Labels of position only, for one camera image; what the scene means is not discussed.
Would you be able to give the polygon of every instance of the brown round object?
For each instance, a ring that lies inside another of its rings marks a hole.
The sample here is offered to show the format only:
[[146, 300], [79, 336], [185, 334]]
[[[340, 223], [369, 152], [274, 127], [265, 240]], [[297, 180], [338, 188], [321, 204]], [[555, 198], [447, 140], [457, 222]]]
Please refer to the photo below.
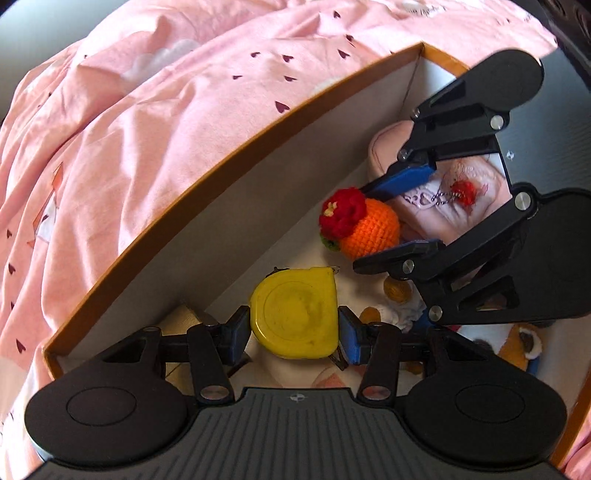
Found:
[[415, 375], [422, 375], [423, 374], [423, 364], [421, 362], [406, 362], [406, 370], [411, 372]]
[[367, 307], [361, 312], [361, 315], [359, 315], [359, 320], [361, 320], [361, 323], [381, 322], [382, 316], [379, 314], [377, 308]]
[[396, 280], [390, 276], [384, 280], [384, 294], [393, 301], [406, 303], [413, 296], [413, 288], [410, 283], [403, 280]]

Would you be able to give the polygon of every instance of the red tassel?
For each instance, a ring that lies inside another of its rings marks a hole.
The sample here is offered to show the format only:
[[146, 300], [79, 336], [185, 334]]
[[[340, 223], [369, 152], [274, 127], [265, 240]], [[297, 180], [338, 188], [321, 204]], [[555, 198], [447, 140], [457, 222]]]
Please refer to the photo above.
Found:
[[476, 203], [476, 187], [471, 181], [458, 180], [452, 185], [451, 190], [457, 195], [460, 205], [469, 207]]

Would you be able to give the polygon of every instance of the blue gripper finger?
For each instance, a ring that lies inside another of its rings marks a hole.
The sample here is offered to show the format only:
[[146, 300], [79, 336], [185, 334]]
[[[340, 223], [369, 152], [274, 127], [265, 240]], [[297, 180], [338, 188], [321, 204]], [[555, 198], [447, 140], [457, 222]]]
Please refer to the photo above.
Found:
[[413, 188], [424, 185], [434, 172], [435, 170], [429, 165], [417, 167], [396, 162], [390, 165], [384, 175], [363, 186], [361, 192], [368, 198], [387, 202]]
[[226, 323], [220, 325], [220, 332], [217, 354], [224, 365], [236, 365], [251, 337], [250, 308], [246, 305], [239, 307]]
[[367, 325], [361, 323], [348, 307], [339, 307], [339, 342], [347, 361], [365, 365], [371, 355]]

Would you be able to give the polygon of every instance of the red crocheted flower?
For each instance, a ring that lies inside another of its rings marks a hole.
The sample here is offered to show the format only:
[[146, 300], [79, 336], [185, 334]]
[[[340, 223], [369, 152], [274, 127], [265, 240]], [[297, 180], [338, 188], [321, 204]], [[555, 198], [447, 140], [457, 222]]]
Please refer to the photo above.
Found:
[[471, 181], [458, 180], [452, 185], [451, 191], [457, 194], [457, 202], [464, 207], [476, 203], [476, 187]]
[[346, 238], [366, 214], [365, 196], [359, 189], [338, 190], [322, 204], [320, 233], [333, 241]]

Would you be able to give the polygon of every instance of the metal rivet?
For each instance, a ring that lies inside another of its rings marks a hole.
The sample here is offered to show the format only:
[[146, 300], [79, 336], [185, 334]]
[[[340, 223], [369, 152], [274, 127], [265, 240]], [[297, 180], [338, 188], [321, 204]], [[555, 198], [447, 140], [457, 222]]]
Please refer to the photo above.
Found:
[[400, 152], [398, 152], [397, 158], [400, 161], [406, 160], [408, 158], [408, 151], [402, 148]]
[[226, 398], [230, 392], [226, 387], [222, 385], [209, 385], [207, 387], [203, 387], [199, 394], [205, 398], [205, 400], [223, 400]]
[[519, 192], [515, 197], [515, 206], [525, 212], [531, 206], [531, 197], [526, 192]]
[[414, 270], [414, 262], [412, 260], [406, 260], [402, 264], [402, 271], [406, 274], [412, 273]]
[[500, 130], [503, 128], [503, 125], [505, 125], [505, 121], [500, 115], [495, 115], [493, 118], [491, 118], [491, 128], [493, 130]]
[[368, 400], [381, 401], [390, 398], [392, 392], [389, 388], [382, 387], [381, 385], [370, 385], [369, 387], [365, 387], [361, 394]]
[[432, 322], [438, 322], [443, 317], [443, 310], [439, 305], [433, 305], [429, 309], [429, 320]]

